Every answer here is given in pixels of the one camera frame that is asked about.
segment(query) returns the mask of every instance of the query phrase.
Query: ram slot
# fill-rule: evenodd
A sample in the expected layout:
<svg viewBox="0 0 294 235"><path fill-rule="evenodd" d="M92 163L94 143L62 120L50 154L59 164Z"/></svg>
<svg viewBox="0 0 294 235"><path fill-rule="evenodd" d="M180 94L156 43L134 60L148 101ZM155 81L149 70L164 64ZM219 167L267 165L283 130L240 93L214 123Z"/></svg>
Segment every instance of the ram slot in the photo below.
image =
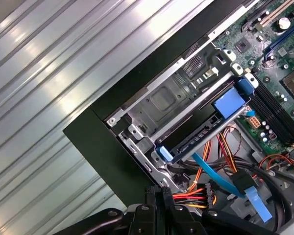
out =
<svg viewBox="0 0 294 235"><path fill-rule="evenodd" d="M260 117L268 123L271 129L284 144L292 143L292 136L288 133L288 130L285 129L283 124L274 116L274 113L267 108L261 98L258 96L253 97L250 104Z"/></svg>
<svg viewBox="0 0 294 235"><path fill-rule="evenodd" d="M279 119L284 122L284 124L287 126L291 134L294 135L293 119L288 115L288 113L278 103L278 101L273 97L273 95L268 91L268 89L261 82L259 82L259 84L260 85L257 89L259 97L266 101L268 108L270 108L274 113L276 113L277 117L279 117Z"/></svg>

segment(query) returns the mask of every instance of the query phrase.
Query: blue plastic tab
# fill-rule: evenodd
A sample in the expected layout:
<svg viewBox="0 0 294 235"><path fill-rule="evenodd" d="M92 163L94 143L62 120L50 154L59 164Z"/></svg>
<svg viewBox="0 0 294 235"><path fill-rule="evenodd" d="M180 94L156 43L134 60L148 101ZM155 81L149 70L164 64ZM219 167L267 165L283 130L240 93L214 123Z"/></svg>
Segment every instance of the blue plastic tab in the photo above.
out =
<svg viewBox="0 0 294 235"><path fill-rule="evenodd" d="M253 205L263 222L267 222L272 218L272 215L268 211L267 207L261 200L261 198L258 195L257 189L252 186L245 190L246 196L249 199L250 203Z"/></svg>
<svg viewBox="0 0 294 235"><path fill-rule="evenodd" d="M173 160L173 156L164 146L161 146L160 148L158 148L157 152L160 154L160 157L164 161L171 162Z"/></svg>
<svg viewBox="0 0 294 235"><path fill-rule="evenodd" d="M255 111L246 111L246 113L245 113L245 116L246 117L253 117L253 116L255 116L256 114L255 114Z"/></svg>
<svg viewBox="0 0 294 235"><path fill-rule="evenodd" d="M245 104L245 100L233 87L213 103L217 111L227 119Z"/></svg>
<svg viewBox="0 0 294 235"><path fill-rule="evenodd" d="M255 92L255 88L247 78L242 78L240 81L236 82L235 87L245 95L252 95Z"/></svg>
<svg viewBox="0 0 294 235"><path fill-rule="evenodd" d="M240 192L234 185L227 182L220 175L218 175L197 153L193 154L193 159L212 178L212 180L215 181L222 188L238 197L244 197L244 195L240 194Z"/></svg>

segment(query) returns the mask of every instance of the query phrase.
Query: screw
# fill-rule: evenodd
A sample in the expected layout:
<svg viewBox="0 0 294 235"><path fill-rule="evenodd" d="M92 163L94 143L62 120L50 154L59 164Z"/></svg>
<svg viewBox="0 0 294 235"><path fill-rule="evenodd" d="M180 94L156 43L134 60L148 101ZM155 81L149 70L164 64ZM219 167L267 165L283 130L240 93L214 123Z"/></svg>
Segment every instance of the screw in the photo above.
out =
<svg viewBox="0 0 294 235"><path fill-rule="evenodd" d="M115 121L116 121L116 119L115 119L114 117L112 117L112 118L109 119L109 122L110 122L111 124L113 124Z"/></svg>
<svg viewBox="0 0 294 235"><path fill-rule="evenodd" d="M215 211L208 211L208 214L210 214L211 216L217 216L218 213L216 213Z"/></svg>
<svg viewBox="0 0 294 235"><path fill-rule="evenodd" d="M116 216L116 215L118 215L118 213L116 213L115 211L109 211L108 215L109 216Z"/></svg>
<svg viewBox="0 0 294 235"><path fill-rule="evenodd" d="M183 210L183 207L181 207L181 206L175 206L174 207L177 211L182 211Z"/></svg>

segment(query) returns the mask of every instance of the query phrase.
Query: yellow wire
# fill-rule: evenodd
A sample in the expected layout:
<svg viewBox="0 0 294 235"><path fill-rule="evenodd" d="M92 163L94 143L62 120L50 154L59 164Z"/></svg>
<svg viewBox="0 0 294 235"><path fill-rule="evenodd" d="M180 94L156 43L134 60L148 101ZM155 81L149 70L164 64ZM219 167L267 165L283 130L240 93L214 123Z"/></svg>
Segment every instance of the yellow wire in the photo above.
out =
<svg viewBox="0 0 294 235"><path fill-rule="evenodd" d="M214 205L217 202L217 196L215 196L214 201L212 202L212 205Z"/></svg>
<svg viewBox="0 0 294 235"><path fill-rule="evenodd" d="M214 201L212 202L212 204L214 205L217 202L217 196L214 197ZM194 205L194 204L186 204L187 206L190 207L195 207L195 208L200 208L200 209L206 209L206 206L201 206L201 205Z"/></svg>
<svg viewBox="0 0 294 235"><path fill-rule="evenodd" d="M237 168L236 168L236 166L235 166L234 159L233 159L233 155L232 155L232 152L231 152L231 150L230 150L230 147L229 147L229 145L228 145L226 139L224 138L223 134L220 133L220 136L221 136L221 139L222 139L223 145L224 145L226 151L227 151L228 154L229 154L229 158L230 158L231 163L232 163L232 165L233 165L233 169L234 169L235 172L237 172Z"/></svg>
<svg viewBox="0 0 294 235"><path fill-rule="evenodd" d="M186 206L196 207L196 208L200 208L200 209L205 209L205 208L207 208L206 206L193 205L193 204L186 204Z"/></svg>
<svg viewBox="0 0 294 235"><path fill-rule="evenodd" d="M208 149L209 149L209 147L211 147L211 141L208 141L205 144L205 148L204 148L204 152L203 152L203 157L202 157L204 160L206 159L206 157L208 155ZM199 168L198 171L201 171L201 172L200 172L200 174L197 173L197 175L199 175L199 176L197 177L197 175L196 175L195 181L198 181L199 180L199 177L200 177L200 175L202 173L202 168ZM192 191L195 188L195 186L196 186L196 183L193 182L192 185L189 187L188 191Z"/></svg>

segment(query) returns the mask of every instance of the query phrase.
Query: pci slot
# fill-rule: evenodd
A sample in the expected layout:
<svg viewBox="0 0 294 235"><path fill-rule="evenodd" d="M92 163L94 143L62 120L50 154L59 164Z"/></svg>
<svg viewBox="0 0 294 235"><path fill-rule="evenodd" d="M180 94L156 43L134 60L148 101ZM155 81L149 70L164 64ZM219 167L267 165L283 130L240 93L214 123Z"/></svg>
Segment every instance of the pci slot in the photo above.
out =
<svg viewBox="0 0 294 235"><path fill-rule="evenodd" d="M286 0L281 4L275 11L265 17L260 23L256 25L256 28L261 31L264 27L270 24L278 15L280 15L285 9L291 6L294 3L294 0Z"/></svg>

